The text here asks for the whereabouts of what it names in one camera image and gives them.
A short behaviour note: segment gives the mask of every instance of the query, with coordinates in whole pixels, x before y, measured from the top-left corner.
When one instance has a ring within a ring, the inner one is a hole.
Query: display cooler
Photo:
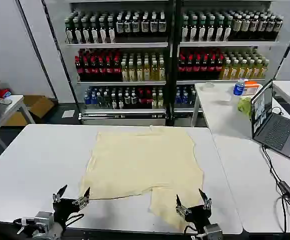
[[[195,83],[263,84],[290,48],[290,0],[42,2],[84,124],[173,125]]]

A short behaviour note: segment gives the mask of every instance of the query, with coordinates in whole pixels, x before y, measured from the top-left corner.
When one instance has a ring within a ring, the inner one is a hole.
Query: cardboard box
[[[24,95],[24,104],[27,106],[28,111],[33,115],[34,120],[44,117],[52,107],[54,103],[42,95]],[[9,127],[21,127],[26,126],[28,123],[23,117],[21,112],[14,113],[9,118],[5,126]]]

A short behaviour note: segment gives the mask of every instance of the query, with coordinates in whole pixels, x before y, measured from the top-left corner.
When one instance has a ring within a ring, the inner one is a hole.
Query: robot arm
[[[71,217],[70,215],[78,213],[88,205],[90,188],[78,199],[62,198],[66,188],[67,185],[53,194],[54,213],[40,211],[35,217],[23,217],[14,220],[13,223],[21,227],[17,234],[24,232],[28,237],[35,240],[59,240],[69,225],[84,217],[82,213]]]

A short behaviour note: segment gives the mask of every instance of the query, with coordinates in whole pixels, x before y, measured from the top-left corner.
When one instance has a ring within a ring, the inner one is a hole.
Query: table leg
[[[34,119],[32,118],[30,112],[28,111],[27,107],[25,106],[25,104],[22,102],[19,108],[21,114],[23,115],[23,117],[25,118],[26,122],[29,124],[35,124]]]
[[[191,127],[195,127],[196,124],[196,120],[197,120],[197,116],[199,114],[199,110],[200,110],[200,99],[199,96],[196,96],[196,100],[195,100],[195,105],[194,105],[194,111],[193,111],[193,117],[191,118]]]

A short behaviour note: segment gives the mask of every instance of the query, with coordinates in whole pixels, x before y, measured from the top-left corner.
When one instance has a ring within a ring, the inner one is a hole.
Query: white wall
[[[0,87],[55,98],[14,0],[0,0]]]

